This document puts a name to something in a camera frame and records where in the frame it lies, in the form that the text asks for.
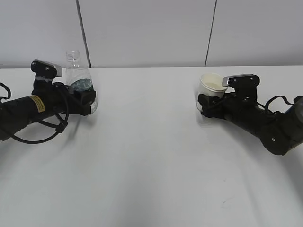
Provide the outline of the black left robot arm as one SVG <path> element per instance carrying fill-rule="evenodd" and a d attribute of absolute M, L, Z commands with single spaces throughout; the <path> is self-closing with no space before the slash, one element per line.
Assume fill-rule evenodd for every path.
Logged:
<path fill-rule="evenodd" d="M 61 82 L 34 82 L 32 95 L 0 104 L 0 140 L 9 138 L 25 144 L 47 142 L 62 133 L 68 125 L 69 115 L 91 114 L 91 104 L 96 91 L 75 91 Z M 55 133 L 43 140 L 29 141 L 15 134 L 32 123 L 55 129 Z"/>

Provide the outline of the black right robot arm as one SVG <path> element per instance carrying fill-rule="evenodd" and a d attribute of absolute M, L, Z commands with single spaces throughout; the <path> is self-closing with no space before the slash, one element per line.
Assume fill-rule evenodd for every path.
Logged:
<path fill-rule="evenodd" d="M 277 98 L 268 100 L 263 108 L 235 92 L 225 93 L 222 98 L 199 94 L 197 101 L 203 116 L 229 121 L 259 138 L 272 154 L 283 156 L 303 142 L 303 98 L 296 97 L 284 113 L 268 108 Z"/>

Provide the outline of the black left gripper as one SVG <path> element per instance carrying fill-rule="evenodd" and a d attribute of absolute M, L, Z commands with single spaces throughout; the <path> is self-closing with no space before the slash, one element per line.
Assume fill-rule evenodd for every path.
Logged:
<path fill-rule="evenodd" d="M 35 80 L 33 84 L 33 95 L 38 96 L 44 107 L 45 113 L 71 113 L 70 95 L 67 85 L 61 82 L 45 82 Z M 95 90 L 74 91 L 74 98 L 81 106 L 92 105 L 97 93 Z"/>

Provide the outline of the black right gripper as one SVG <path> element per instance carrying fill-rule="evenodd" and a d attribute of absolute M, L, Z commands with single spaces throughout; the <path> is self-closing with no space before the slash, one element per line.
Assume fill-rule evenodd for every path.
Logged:
<path fill-rule="evenodd" d="M 256 121 L 258 119 L 257 102 L 240 100 L 235 92 L 224 93 L 222 98 L 216 96 L 197 96 L 197 108 L 203 116 L 237 121 Z"/>

